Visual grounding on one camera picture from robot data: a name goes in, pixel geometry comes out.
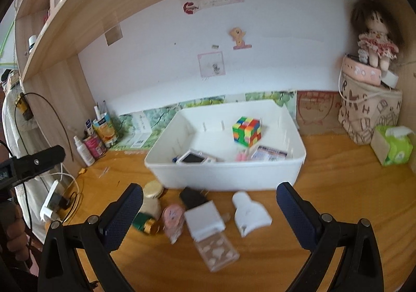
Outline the person's left hand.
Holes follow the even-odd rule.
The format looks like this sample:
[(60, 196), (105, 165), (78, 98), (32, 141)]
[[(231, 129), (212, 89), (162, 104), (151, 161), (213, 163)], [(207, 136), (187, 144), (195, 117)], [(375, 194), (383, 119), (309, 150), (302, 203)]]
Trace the person's left hand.
[(1, 203), (1, 259), (9, 268), (27, 269), (30, 263), (21, 208), (9, 200)]

